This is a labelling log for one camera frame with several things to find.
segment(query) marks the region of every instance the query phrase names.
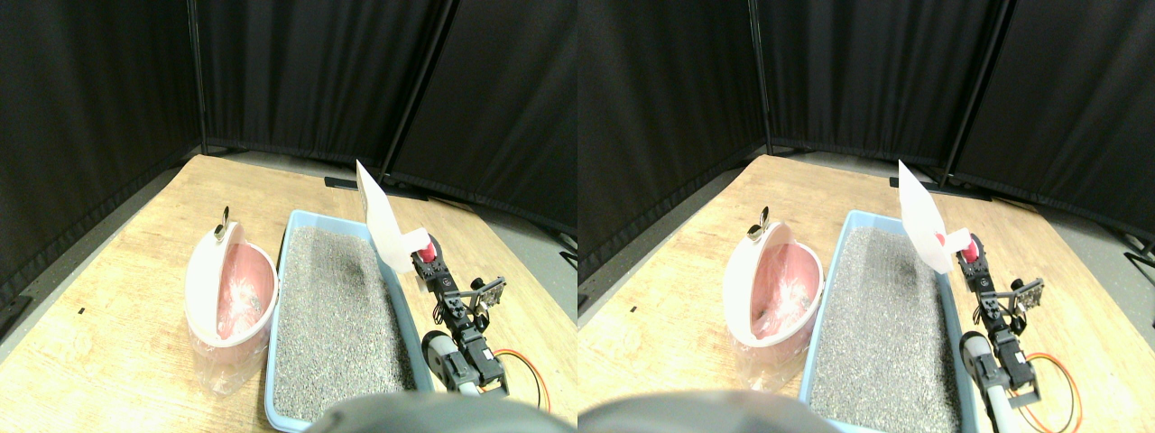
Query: gray floor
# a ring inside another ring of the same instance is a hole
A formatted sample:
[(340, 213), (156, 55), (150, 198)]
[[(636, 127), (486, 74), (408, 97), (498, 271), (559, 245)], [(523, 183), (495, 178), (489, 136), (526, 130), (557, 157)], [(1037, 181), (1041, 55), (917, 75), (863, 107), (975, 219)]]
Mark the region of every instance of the gray floor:
[[(196, 154), (195, 151), (191, 152), (186, 158)], [(357, 179), (352, 169), (285, 155), (248, 151), (228, 155), (224, 158), (308, 176)], [(109, 241), (136, 215), (136, 211), (148, 204), (161, 189), (164, 189), (179, 171), (179, 169), (170, 169), (161, 173), (84, 234), (21, 292), (21, 294), (32, 297), (32, 304), (24, 311), (20, 326), (3, 342), (0, 342), (0, 360), (7, 358), (32, 324), (44, 315), (52, 301), (60, 297), (60, 293), (107, 246)], [(529, 268), (529, 271), (550, 292), (550, 296), (569, 315), (569, 319), (576, 320), (578, 306), (574, 299), (576, 298), (578, 270), (558, 254), (562, 251), (561, 245), (526, 219), (484, 207), (474, 208), (478, 216), (517, 255), (517, 259)], [(472, 276), (460, 277), (467, 281), (472, 279)]]
[[(752, 157), (762, 154), (759, 151)], [(892, 177), (896, 173), (894, 163), (849, 155), (811, 152), (793, 155), (790, 158), (878, 177)], [(597, 309), (649, 260), (654, 251), (664, 245), (678, 227), (722, 189), (725, 189), (740, 172), (740, 169), (736, 169), (715, 178), (654, 223), (583, 282), (578, 288), (578, 292), (589, 296), (593, 300), (589, 307), (579, 312), (579, 328), (589, 322)], [(917, 171), (915, 174), (921, 180), (930, 180), (929, 177)], [(1147, 344), (1155, 349), (1155, 328), (1152, 327), (1153, 321), (1155, 321), (1155, 282), (1153, 282), (1155, 269), (1145, 266), (1137, 267), (1123, 255), (1124, 252), (1134, 251), (1138, 244), (1133, 239), (1124, 239), (1124, 237), (1087, 218), (1053, 208), (1037, 208), (1115, 299), (1123, 313), (1147, 341)]]

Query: plastic bag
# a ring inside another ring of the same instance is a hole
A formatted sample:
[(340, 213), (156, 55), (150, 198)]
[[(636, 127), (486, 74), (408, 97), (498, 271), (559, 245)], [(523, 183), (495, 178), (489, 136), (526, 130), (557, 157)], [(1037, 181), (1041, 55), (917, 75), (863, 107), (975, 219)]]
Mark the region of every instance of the plastic bag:
[(822, 266), (776, 223), (743, 239), (726, 266), (723, 303), (738, 379), (776, 391), (803, 369), (822, 290)]
[(193, 372), (206, 389), (225, 396), (236, 393), (249, 378), (264, 367), (271, 324), (266, 322), (252, 338), (232, 348), (204, 343), (189, 329), (193, 345)]
[(273, 261), (244, 240), (239, 225), (230, 223), (224, 239), (210, 232), (193, 253), (185, 306), (194, 375), (218, 395), (237, 391), (264, 366), (278, 289)]

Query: litter box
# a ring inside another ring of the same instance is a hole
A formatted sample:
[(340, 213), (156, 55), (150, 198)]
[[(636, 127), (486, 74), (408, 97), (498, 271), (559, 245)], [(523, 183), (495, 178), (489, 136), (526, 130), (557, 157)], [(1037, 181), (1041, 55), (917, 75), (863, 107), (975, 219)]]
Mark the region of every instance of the litter box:
[[(289, 225), (285, 227), (284, 240), (281, 242), (281, 259), (277, 261), (277, 275), (282, 282), (285, 279), (285, 257), (289, 252), (289, 245), (292, 241), (293, 232), (299, 227), (318, 227), (334, 233), (351, 234), (365, 239), (370, 245), (373, 245), (368, 227), (363, 223), (304, 210), (293, 210), (289, 215)], [(385, 284), (389, 291), (389, 299), (393, 304), (394, 315), (397, 318), (397, 327), (401, 329), (401, 338), (405, 343), (405, 351), (409, 354), (409, 364), (413, 372), (413, 382), (417, 385), (417, 390), (433, 391), (433, 376), (429, 367), (425, 366), (425, 359), (422, 358), (420, 338), (417, 336), (417, 327), (413, 324), (413, 316), (409, 312), (409, 304), (405, 303), (405, 296), (401, 291), (401, 283), (397, 281), (397, 275), (380, 257), (378, 257), (377, 264), (381, 269), (381, 276), (385, 277)], [(277, 322), (280, 313), (281, 304), (277, 304), (276, 309), (273, 311), (269, 360), (264, 373), (264, 413), (269, 417), (269, 424), (273, 425), (273, 428), (282, 432), (299, 433), (308, 428), (312, 423), (282, 416), (277, 413), (277, 408), (273, 404), (273, 395), (277, 386)]]
[[(821, 306), (818, 308), (818, 321), (814, 323), (814, 333), (811, 335), (810, 341), (810, 353), (806, 354), (806, 366), (802, 374), (802, 387), (798, 393), (798, 400), (804, 404), (811, 404), (811, 390), (813, 389), (813, 378), (817, 374), (814, 371), (814, 357), (818, 353), (818, 344), (820, 342), (822, 333), (822, 316), (826, 312), (826, 300), (830, 297), (830, 290), (834, 289), (834, 282), (839, 278), (839, 256), (842, 253), (842, 246), (849, 237), (850, 232), (858, 227), (877, 227), (891, 233), (907, 234), (907, 231), (902, 227), (902, 221), (896, 218), (891, 218), (877, 214), (864, 212), (860, 210), (851, 210), (847, 214), (847, 222), (842, 225), (842, 233), (839, 236), (839, 245), (834, 249), (834, 259), (830, 261), (830, 270), (826, 277), (826, 296), (821, 299)], [(959, 338), (962, 337), (962, 329), (959, 324), (959, 311), (954, 305), (954, 294), (951, 291), (951, 279), (944, 275), (938, 274), (938, 286), (939, 294), (942, 299), (942, 312), (946, 318), (946, 329), (947, 336), (952, 344), (948, 344), (952, 352), (952, 359), (954, 361), (954, 375), (957, 382), (959, 389), (959, 402), (961, 413), (961, 427), (963, 432), (978, 432), (978, 406), (975, 404), (975, 390), (970, 382), (970, 376), (967, 374), (967, 368), (962, 365), (962, 358), (959, 356)], [(869, 433), (877, 432), (872, 428), (860, 427), (856, 425), (850, 425), (847, 423), (836, 421), (828, 419), (830, 424), (843, 432), (857, 432), (857, 433)]]

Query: wooden table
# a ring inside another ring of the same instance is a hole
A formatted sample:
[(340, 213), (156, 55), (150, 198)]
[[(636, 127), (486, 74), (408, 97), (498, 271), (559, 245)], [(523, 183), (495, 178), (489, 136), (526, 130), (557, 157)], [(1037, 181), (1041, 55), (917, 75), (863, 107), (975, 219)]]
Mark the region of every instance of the wooden table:
[[(390, 202), (403, 231), (425, 226), (437, 236), (459, 281), (506, 277), (502, 303), (485, 333), (490, 346), (529, 357), (550, 387), (553, 412), (575, 423), (575, 328), (550, 294), (471, 211), (438, 201)], [(0, 365), (0, 430), (271, 430), (263, 372), (225, 398), (193, 378), (185, 267), (225, 206), (248, 240), (273, 257), (293, 209), (365, 221), (357, 192), (328, 188), (321, 178), (193, 158)], [(433, 294), (419, 292), (411, 274), (400, 279), (419, 335), (435, 329)], [(507, 366), (512, 397), (536, 404), (531, 375), (516, 363)]]
[[(1155, 353), (1051, 225), (1029, 207), (1008, 202), (934, 200), (948, 230), (966, 226), (982, 238), (997, 286), (1006, 290), (1016, 277), (1045, 279), (1022, 348), (1051, 353), (1071, 369), (1085, 405), (1080, 431), (1155, 431)], [(770, 221), (785, 221), (824, 266), (848, 211), (901, 214), (899, 192), (885, 178), (758, 158), (579, 330), (586, 352), (579, 368), (598, 372), (583, 376), (580, 410), (638, 394), (740, 387), (722, 315), (722, 275), (763, 206)], [(951, 283), (963, 331), (978, 329), (969, 320), (977, 304), (961, 271), (951, 274)], [(1031, 408), (1044, 425), (1058, 428), (1070, 408), (1067, 386), (1049, 364), (1036, 368), (1046, 400)], [(800, 376), (780, 393), (797, 396)]]

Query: black backdrop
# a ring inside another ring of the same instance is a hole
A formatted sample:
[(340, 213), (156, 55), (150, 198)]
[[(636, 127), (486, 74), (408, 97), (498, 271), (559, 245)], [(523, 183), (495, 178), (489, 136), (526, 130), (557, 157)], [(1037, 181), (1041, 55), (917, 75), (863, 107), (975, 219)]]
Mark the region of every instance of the black backdrop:
[(956, 177), (1155, 240), (1155, 2), (1020, 2)]
[(390, 176), (574, 233), (574, 1), (464, 1)]
[(380, 165), (444, 1), (198, 0), (208, 143)]
[(182, 1), (0, 7), (0, 303), (199, 141)]
[(747, 3), (582, 3), (579, 282), (765, 137)]
[(759, 1), (770, 143), (945, 165), (998, 1)]

